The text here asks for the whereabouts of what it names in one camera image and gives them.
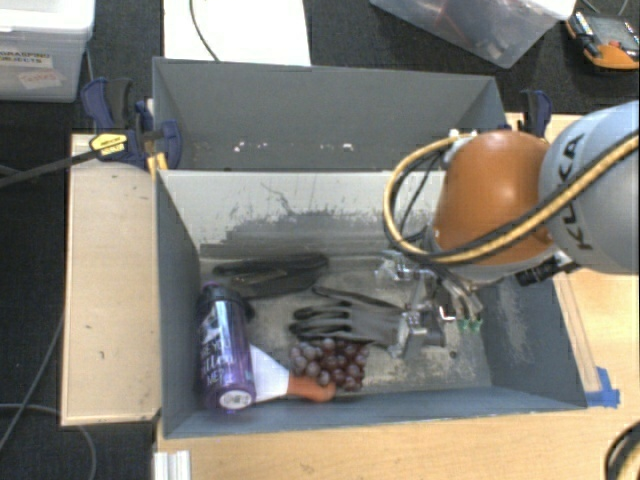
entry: purple water bottle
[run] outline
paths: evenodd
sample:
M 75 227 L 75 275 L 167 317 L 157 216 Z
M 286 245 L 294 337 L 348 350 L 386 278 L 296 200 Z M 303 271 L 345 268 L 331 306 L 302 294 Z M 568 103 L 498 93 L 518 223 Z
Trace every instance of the purple water bottle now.
M 235 291 L 207 283 L 198 299 L 200 380 L 207 408 L 228 411 L 254 403 L 256 388 L 245 323 L 245 302 Z

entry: plastic container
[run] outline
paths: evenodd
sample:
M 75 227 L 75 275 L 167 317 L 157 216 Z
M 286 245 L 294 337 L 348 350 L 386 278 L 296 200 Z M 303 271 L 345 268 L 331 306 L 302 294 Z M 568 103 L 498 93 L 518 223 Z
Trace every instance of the plastic container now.
M 0 0 L 0 99 L 74 101 L 95 0 Z
M 502 68 L 510 68 L 576 0 L 370 0 Z

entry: gray wooden box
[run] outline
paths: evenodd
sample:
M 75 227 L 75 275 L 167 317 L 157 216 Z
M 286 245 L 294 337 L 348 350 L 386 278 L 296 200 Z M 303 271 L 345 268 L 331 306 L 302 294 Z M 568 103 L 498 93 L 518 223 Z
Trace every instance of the gray wooden box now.
M 177 119 L 185 140 L 179 169 L 161 172 L 156 184 L 167 438 L 587 406 L 553 283 L 521 288 L 508 279 L 480 293 L 480 334 L 454 325 L 447 349 L 425 349 L 410 362 L 374 350 L 356 395 L 320 405 L 282 399 L 234 415 L 203 409 L 194 317 L 212 265 L 319 250 L 330 258 L 325 284 L 402 303 L 409 287 L 379 272 L 388 171 L 451 128 L 492 129 L 505 118 L 492 78 L 400 71 L 155 59 L 153 97 L 157 122 Z M 416 205 L 425 218 L 440 180 Z M 252 342 L 286 365 L 291 311 L 312 297 L 256 301 Z

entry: wooden table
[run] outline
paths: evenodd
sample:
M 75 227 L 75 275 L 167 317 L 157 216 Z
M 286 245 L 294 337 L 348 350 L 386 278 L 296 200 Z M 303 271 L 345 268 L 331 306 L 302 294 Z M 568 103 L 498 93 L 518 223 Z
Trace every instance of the wooden table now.
M 574 119 L 555 116 L 548 136 Z M 97 163 L 71 178 L 62 423 L 150 420 L 160 408 L 151 183 Z M 602 479 L 611 442 L 640 418 L 638 278 L 583 270 L 568 282 L 595 362 L 621 391 L 617 409 L 170 441 L 159 428 L 157 449 L 189 450 L 194 479 Z

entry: blue clamp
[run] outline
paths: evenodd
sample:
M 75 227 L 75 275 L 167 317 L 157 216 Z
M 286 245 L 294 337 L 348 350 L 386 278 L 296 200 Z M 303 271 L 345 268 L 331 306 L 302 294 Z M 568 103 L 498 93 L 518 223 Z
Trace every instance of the blue clamp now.
M 604 368 L 596 367 L 602 389 L 585 393 L 589 407 L 611 407 L 616 409 L 620 405 L 620 390 L 613 389 L 609 381 L 609 374 Z
M 544 138 L 544 132 L 551 122 L 551 99 L 542 91 L 525 90 L 520 94 L 524 99 L 524 121 L 520 121 L 520 131 Z
M 182 155 L 182 136 L 177 122 L 165 121 L 161 123 L 160 131 L 153 131 L 151 112 L 144 102 L 138 102 L 135 105 L 135 124 L 132 124 L 128 114 L 130 88 L 129 79 L 108 81 L 101 77 L 91 81 L 80 91 L 84 111 L 95 121 L 98 133 L 111 131 L 127 137 L 124 151 L 98 158 L 146 169 L 150 156 L 164 153 L 168 167 L 177 168 Z

